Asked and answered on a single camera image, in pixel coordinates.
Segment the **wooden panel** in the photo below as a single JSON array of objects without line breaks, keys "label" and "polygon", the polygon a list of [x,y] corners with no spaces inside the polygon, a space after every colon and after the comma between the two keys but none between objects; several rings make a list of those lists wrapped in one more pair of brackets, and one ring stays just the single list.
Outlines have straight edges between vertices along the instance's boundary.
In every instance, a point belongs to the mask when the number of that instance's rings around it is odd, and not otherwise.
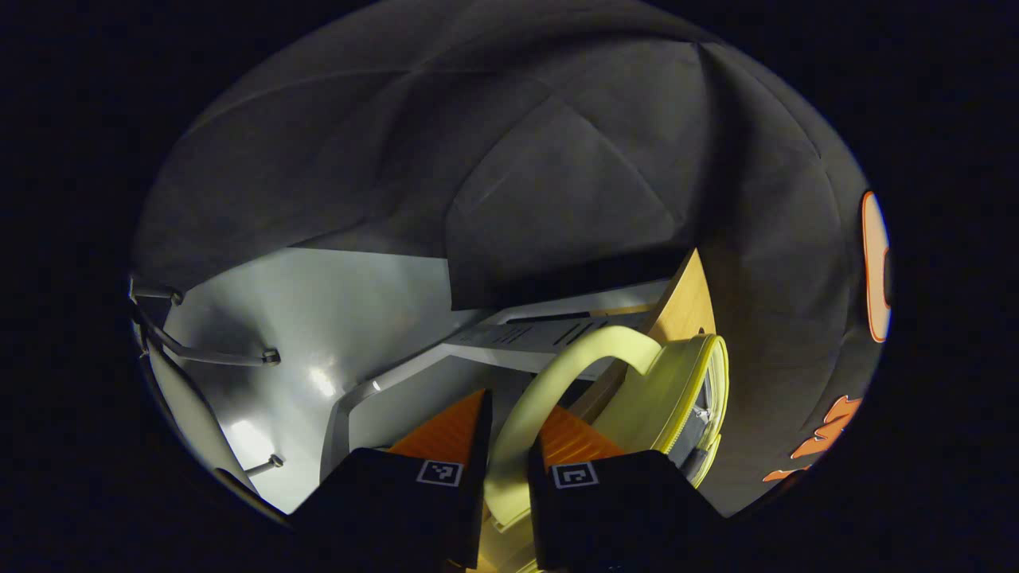
[{"label": "wooden panel", "polygon": [[[640,331],[658,343],[692,338],[697,333],[714,334],[714,311],[700,254],[692,250],[680,264],[658,304],[648,314]],[[570,412],[593,422],[623,384],[627,365],[616,360],[570,407]]]}]

